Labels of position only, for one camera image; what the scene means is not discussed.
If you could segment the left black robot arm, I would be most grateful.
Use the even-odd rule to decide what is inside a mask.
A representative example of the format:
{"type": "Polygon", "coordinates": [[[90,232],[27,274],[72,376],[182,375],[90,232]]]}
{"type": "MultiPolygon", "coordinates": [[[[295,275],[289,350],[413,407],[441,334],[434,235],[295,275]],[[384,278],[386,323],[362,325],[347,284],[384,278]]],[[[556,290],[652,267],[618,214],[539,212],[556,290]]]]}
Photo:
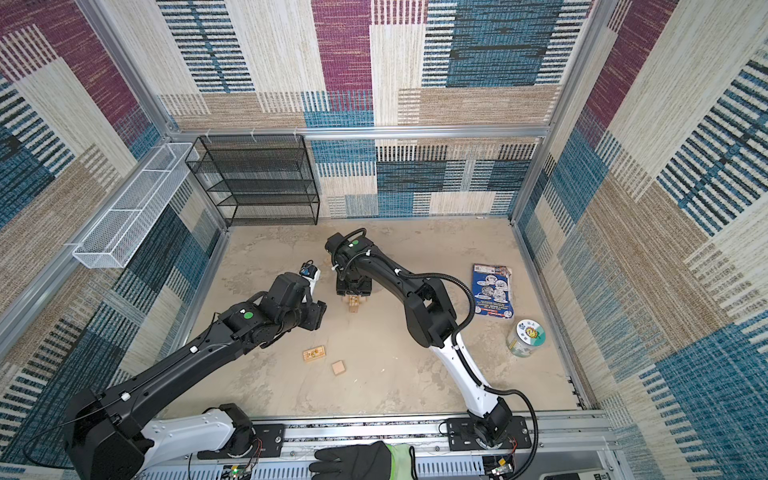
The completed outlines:
{"type": "Polygon", "coordinates": [[[64,450],[82,479],[132,479],[199,451],[247,452],[251,423],[236,406],[161,421],[157,414],[219,368],[266,348],[296,327],[319,328],[327,309],[313,298],[320,272],[305,267],[226,309],[200,335],[102,393],[85,389],[65,411],[64,450]]]}

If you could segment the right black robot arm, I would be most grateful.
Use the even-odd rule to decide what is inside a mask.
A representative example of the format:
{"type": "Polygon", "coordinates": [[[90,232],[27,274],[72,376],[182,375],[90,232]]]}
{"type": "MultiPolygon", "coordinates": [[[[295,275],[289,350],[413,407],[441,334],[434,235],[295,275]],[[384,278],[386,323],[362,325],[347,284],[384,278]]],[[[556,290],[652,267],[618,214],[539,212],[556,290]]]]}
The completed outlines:
{"type": "Polygon", "coordinates": [[[466,348],[461,332],[476,307],[471,290],[448,274],[409,271],[385,255],[364,228],[331,235],[325,250],[337,275],[337,294],[366,296],[374,283],[393,294],[403,305],[411,337],[441,360],[459,387],[479,444],[490,449],[506,442],[513,412],[505,398],[524,395],[489,385],[466,348]]]}

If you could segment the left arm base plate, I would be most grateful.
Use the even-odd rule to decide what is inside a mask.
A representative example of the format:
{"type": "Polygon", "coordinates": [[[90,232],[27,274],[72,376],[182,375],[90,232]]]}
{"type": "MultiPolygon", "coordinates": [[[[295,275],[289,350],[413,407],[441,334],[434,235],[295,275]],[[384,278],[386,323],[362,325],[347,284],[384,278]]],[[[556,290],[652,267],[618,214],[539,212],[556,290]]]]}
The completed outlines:
{"type": "Polygon", "coordinates": [[[199,451],[198,460],[276,458],[281,455],[284,424],[256,424],[238,428],[219,450],[199,451]]]}

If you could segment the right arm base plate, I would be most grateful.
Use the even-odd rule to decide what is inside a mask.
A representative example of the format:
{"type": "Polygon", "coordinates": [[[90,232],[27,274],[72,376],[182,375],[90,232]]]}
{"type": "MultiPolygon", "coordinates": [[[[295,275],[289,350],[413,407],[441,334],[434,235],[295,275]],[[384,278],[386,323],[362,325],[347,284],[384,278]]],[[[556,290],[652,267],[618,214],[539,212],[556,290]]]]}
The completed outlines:
{"type": "Polygon", "coordinates": [[[532,430],[528,427],[523,416],[512,417],[505,432],[501,435],[501,442],[494,446],[485,445],[479,439],[474,425],[468,417],[449,418],[444,422],[444,425],[447,430],[446,436],[451,451],[511,450],[513,447],[517,449],[530,449],[533,445],[530,436],[532,430]]]}

